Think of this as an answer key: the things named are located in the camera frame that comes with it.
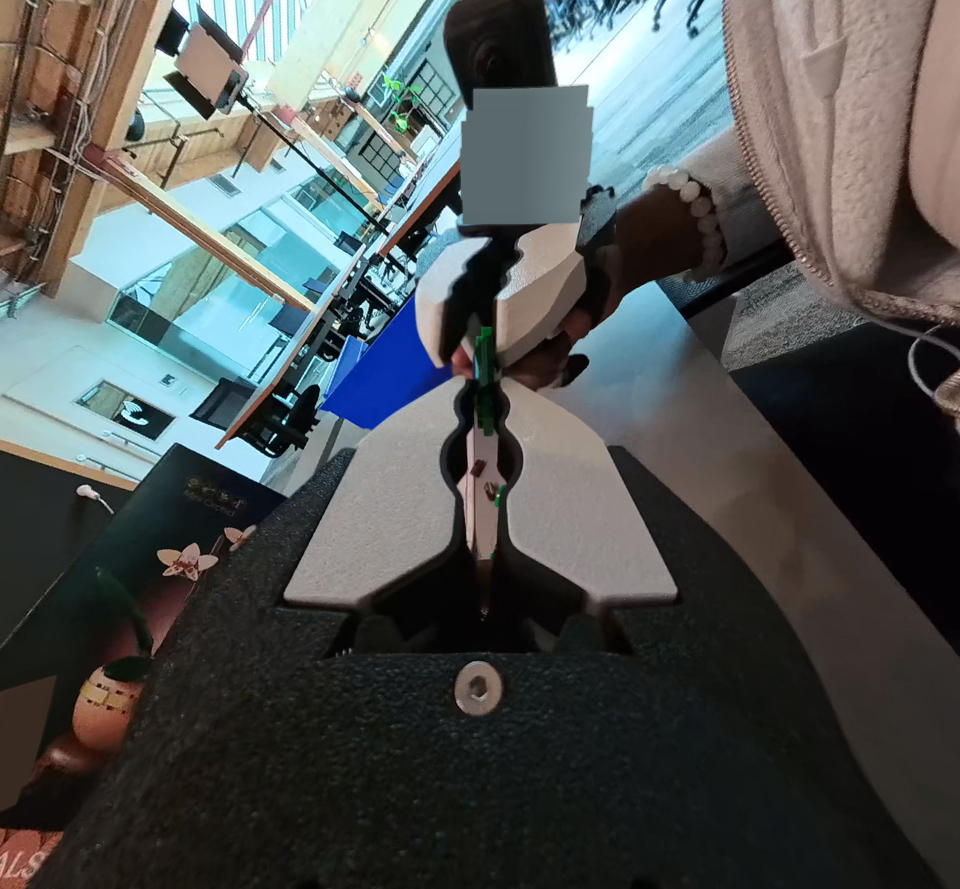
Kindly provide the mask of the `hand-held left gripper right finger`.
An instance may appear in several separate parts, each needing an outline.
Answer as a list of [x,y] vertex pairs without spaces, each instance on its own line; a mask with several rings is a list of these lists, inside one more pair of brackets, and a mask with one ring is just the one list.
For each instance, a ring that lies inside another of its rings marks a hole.
[[498,390],[489,650],[631,653],[618,612],[671,606],[679,589],[612,452],[541,393]]

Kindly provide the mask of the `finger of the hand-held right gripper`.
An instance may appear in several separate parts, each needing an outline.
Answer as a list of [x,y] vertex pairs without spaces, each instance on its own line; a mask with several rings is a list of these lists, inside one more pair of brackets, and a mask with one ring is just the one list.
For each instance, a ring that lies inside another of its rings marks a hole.
[[414,316],[432,363],[474,372],[477,339],[496,327],[498,245],[493,238],[431,238],[415,269]]
[[519,259],[493,306],[500,369],[509,369],[555,337],[586,291],[586,265],[577,248],[580,228],[580,223],[549,223],[518,239]]

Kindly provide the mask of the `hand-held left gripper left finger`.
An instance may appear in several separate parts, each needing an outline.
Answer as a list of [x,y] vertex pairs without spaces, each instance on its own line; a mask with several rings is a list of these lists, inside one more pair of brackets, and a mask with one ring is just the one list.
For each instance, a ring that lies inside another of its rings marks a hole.
[[283,592],[296,608],[391,619],[438,650],[481,630],[477,564],[458,489],[467,471],[473,389],[453,378],[357,444]]

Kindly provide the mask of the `person's right forearm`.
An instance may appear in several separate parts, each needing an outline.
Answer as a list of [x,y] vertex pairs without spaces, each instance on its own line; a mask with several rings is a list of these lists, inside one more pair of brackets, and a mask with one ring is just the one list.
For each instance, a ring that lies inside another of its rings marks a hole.
[[709,193],[720,243],[704,251],[691,274],[696,281],[718,275],[782,238],[750,175],[736,129],[728,126],[685,155],[676,168]]

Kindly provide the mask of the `black desk divider panel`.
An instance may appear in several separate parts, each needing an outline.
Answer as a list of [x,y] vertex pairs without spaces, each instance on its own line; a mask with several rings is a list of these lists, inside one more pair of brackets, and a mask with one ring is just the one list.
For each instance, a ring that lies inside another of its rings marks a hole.
[[2,441],[2,641],[107,527],[111,515],[76,495],[84,484],[114,511],[138,487],[127,477]]

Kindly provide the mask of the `person's right hand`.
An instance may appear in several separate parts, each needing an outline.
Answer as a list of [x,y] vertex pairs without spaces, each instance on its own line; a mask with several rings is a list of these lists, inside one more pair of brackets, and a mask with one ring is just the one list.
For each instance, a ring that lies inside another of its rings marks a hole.
[[506,370],[506,376],[538,391],[562,388],[577,379],[589,358],[572,354],[606,321],[623,299],[646,283],[697,267],[703,235],[688,205],[658,185],[618,209],[613,242],[588,259],[586,289],[561,319],[557,333]]

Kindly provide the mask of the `blue storage bin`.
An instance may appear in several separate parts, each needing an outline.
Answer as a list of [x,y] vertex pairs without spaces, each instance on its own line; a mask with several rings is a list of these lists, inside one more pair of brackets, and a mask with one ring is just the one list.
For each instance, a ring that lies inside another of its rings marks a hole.
[[374,429],[451,378],[449,366],[436,367],[429,358],[410,297],[331,388],[321,410],[355,427]]

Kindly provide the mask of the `instruction booklet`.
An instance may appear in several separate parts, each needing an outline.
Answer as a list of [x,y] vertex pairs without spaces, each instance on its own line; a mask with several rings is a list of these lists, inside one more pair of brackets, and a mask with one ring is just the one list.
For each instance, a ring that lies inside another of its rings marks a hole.
[[[476,424],[466,436],[466,472],[458,483],[465,519],[467,545],[477,563],[490,562],[494,558],[498,537],[498,508],[486,498],[484,483],[504,484],[498,469],[498,437],[487,438]],[[476,459],[486,460],[480,476],[470,474]]]

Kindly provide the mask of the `dark orchid print toy box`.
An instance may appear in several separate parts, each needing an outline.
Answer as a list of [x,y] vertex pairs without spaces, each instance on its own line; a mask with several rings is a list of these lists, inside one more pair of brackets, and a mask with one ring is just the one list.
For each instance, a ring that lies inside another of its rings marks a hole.
[[138,655],[138,627],[98,582],[121,585],[150,629],[158,652],[195,583],[182,553],[197,548],[199,575],[210,558],[222,569],[234,540],[275,511],[284,496],[189,448],[166,451],[106,527],[2,640],[2,692],[38,687],[44,703],[2,712],[2,732],[30,728],[26,778],[2,806],[2,887],[25,887],[112,767],[137,705],[138,688],[87,680],[113,661]]

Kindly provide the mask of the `green hanging plant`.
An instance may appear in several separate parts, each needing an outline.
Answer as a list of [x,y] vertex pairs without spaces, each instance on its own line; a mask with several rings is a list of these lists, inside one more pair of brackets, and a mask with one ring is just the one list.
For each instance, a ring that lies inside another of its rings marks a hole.
[[415,84],[392,79],[386,75],[382,78],[383,87],[388,94],[388,116],[391,127],[400,135],[404,135],[410,128],[413,114],[417,112],[422,102],[423,89]]

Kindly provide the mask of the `black phone symbol sign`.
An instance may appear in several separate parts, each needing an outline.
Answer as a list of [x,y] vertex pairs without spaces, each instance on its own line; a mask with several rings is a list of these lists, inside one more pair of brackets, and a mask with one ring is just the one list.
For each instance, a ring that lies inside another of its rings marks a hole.
[[74,399],[74,403],[114,427],[132,431],[151,442],[166,434],[175,418],[146,398],[106,379],[88,388]]

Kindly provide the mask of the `person in beige hoodie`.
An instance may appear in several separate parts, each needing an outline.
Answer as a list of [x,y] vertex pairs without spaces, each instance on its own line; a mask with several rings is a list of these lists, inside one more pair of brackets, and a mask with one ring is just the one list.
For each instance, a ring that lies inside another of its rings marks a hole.
[[750,176],[831,301],[910,337],[908,370],[958,428],[958,0],[723,0]]

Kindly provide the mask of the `person's dark pants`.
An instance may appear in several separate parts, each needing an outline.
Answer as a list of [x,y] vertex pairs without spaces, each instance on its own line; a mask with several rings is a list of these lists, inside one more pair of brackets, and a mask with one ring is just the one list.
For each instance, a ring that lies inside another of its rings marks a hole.
[[866,322],[731,377],[957,651],[958,430],[910,344]]

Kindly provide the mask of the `studio panel light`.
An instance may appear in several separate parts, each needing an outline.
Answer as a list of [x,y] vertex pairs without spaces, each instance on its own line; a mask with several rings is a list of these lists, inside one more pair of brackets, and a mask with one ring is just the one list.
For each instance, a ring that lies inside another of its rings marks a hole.
[[241,107],[249,114],[249,128],[239,136],[237,165],[258,172],[269,167],[282,147],[358,212],[378,234],[386,235],[378,191],[328,139],[318,134],[310,117],[287,104],[260,105],[249,92],[251,72],[241,47],[203,10],[189,22],[171,9],[154,45],[174,61],[164,76],[169,87],[203,120],[231,115]]

